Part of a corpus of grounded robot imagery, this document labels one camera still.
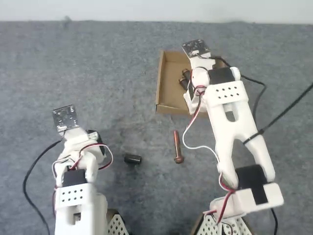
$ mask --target robotic arm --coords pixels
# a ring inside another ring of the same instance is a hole
[[[216,141],[217,168],[232,191],[227,198],[213,200],[210,210],[226,219],[282,205],[284,199],[273,182],[275,170],[263,136],[246,144],[255,165],[237,169],[233,165],[234,140],[244,142],[258,132],[240,71],[236,67],[216,69],[215,59],[203,40],[190,41],[182,47],[192,69],[183,97],[191,115],[208,112]],[[233,113],[234,121],[228,120],[227,112]]]
[[[120,215],[112,215],[114,220],[107,221],[107,200],[94,185],[98,170],[113,162],[112,152],[96,131],[85,131],[77,124],[73,105],[53,110],[53,118],[65,139],[63,152],[52,164],[56,180],[55,235],[128,235]],[[112,158],[99,167],[106,158],[104,147]]]

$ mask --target black cylinder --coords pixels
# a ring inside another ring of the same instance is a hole
[[[124,156],[124,162],[132,163],[132,164],[140,164],[141,156],[126,153]]]
[[[178,82],[179,82],[179,84],[181,85],[181,87],[183,87],[184,88],[184,90],[185,91],[187,91],[188,90],[188,81],[187,81],[187,79],[186,78],[181,78],[180,80],[178,80]]]
[[[187,81],[189,82],[189,80],[190,80],[190,70],[184,69],[184,70],[182,71],[182,75],[183,75],[184,78],[186,78]]]

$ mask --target metal plate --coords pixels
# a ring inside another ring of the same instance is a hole
[[[182,48],[189,58],[197,57],[210,52],[209,47],[201,39],[182,44]]]
[[[68,105],[52,111],[54,125],[58,132],[79,127],[74,105]]]
[[[109,223],[109,235],[129,235],[124,221],[119,214],[113,216]]]
[[[201,223],[197,235],[253,235],[246,222],[242,218],[223,219],[221,224],[211,215],[207,215]]]

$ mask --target bolt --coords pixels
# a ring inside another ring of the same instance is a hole
[[[177,130],[174,131],[174,144],[175,144],[175,151],[176,151],[176,157],[174,158],[174,161],[177,164],[183,163],[184,157],[181,155],[179,135],[178,135]]]

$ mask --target cardboard box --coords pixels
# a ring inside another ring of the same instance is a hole
[[[225,64],[217,61],[216,68],[224,67]],[[185,114],[189,115],[183,94],[186,92],[179,84],[182,70],[191,70],[188,57],[183,52],[161,51],[158,67],[156,89],[156,112],[162,114]]]

